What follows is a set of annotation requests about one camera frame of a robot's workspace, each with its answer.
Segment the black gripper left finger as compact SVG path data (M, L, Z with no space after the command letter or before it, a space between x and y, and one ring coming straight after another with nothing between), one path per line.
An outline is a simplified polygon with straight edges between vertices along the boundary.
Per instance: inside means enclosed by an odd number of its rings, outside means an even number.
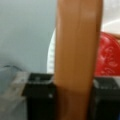
M55 120L52 74L31 73L22 95L26 98L27 120Z

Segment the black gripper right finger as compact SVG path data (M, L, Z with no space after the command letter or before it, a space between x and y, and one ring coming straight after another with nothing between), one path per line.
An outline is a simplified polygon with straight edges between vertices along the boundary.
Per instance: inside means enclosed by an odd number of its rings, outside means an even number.
M120 120L120 78L96 77L91 91L90 120Z

